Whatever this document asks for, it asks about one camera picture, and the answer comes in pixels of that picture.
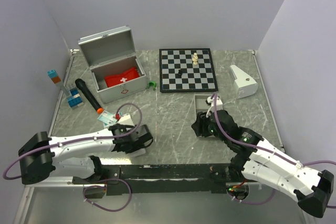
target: small card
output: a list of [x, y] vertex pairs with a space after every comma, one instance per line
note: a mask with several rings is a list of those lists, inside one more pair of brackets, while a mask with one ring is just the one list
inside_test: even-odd
[[107, 127], [109, 127], [109, 126], [112, 126], [112, 125], [116, 124], [116, 122], [118, 121], [118, 120], [116, 119], [116, 117], [115, 117], [112, 113], [110, 113], [110, 112], [108, 112], [108, 111], [106, 111], [106, 110], [104, 110], [104, 111], [99, 115], [98, 120], [99, 120], [100, 122], [103, 122], [103, 123], [104, 123], [104, 128], [107, 128]]

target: open box lid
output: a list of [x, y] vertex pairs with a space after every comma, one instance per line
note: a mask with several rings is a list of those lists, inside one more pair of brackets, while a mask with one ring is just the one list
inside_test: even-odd
[[129, 26], [80, 38], [78, 45], [90, 68], [114, 62], [117, 58], [135, 55], [132, 31]]

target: orange block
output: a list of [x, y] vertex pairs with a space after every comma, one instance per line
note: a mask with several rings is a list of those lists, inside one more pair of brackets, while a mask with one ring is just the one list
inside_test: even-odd
[[55, 84], [61, 81], [61, 79], [60, 79], [58, 76], [52, 78], [51, 80], [52, 80], [53, 83], [55, 83]]

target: black microphone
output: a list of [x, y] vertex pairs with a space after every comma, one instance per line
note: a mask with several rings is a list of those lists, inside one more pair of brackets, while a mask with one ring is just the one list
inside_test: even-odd
[[86, 99], [91, 103], [92, 107], [96, 110], [98, 114], [101, 114], [104, 109], [100, 106], [100, 104], [97, 102], [93, 94], [90, 92], [88, 87], [86, 86], [86, 83], [82, 79], [77, 79], [75, 81], [76, 87], [82, 91]]

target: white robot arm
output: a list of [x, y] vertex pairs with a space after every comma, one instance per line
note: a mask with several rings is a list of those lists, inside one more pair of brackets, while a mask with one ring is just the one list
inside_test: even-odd
[[258, 181], [291, 197], [299, 207], [321, 218], [333, 191], [334, 176], [303, 166], [275, 148], [268, 140], [245, 127], [238, 127], [233, 118], [222, 109], [218, 97], [208, 98], [207, 112], [199, 112], [192, 125], [197, 136], [215, 136], [237, 155], [231, 160], [232, 176]]
[[46, 132], [35, 134], [20, 150], [19, 156], [41, 146], [53, 146], [20, 160], [21, 179], [25, 185], [34, 184], [49, 176], [89, 178], [99, 173], [100, 160], [91, 153], [125, 152], [131, 156], [145, 153], [153, 137], [146, 125], [125, 137], [135, 125], [130, 114], [123, 115], [118, 124], [90, 134], [70, 137], [48, 137]]

